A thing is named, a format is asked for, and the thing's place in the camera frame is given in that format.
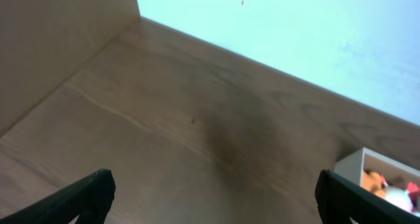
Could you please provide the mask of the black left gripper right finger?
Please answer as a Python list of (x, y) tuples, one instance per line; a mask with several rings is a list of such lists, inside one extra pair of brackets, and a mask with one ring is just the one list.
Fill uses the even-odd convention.
[(315, 198), (323, 224), (419, 224), (419, 218), (362, 187), (322, 170)]

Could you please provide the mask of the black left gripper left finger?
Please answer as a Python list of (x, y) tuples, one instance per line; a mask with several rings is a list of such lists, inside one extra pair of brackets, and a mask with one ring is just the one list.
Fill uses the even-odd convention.
[(103, 224), (115, 198), (112, 172), (100, 169), (1, 219), (2, 224)]

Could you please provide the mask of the orange rubber giraffe toy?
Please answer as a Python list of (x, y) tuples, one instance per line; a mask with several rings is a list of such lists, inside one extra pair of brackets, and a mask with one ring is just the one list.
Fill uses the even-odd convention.
[(387, 183), (383, 175), (370, 170), (363, 171), (362, 188), (378, 196), (379, 198), (385, 198), (387, 193), (386, 187)]

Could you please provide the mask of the white pink rubber chicken toy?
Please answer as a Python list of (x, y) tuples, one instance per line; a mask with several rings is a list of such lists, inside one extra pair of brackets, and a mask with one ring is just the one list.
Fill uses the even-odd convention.
[(404, 211), (413, 213), (417, 205), (417, 194), (410, 191), (411, 183), (401, 176), (390, 179), (382, 176), (382, 178), (385, 190), (384, 199)]

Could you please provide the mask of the red grey toy truck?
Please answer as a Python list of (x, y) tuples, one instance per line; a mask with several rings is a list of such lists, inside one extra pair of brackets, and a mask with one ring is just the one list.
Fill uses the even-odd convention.
[(413, 182), (407, 184), (407, 191), (410, 197), (411, 203), (413, 204), (413, 212), (419, 211), (419, 186)]

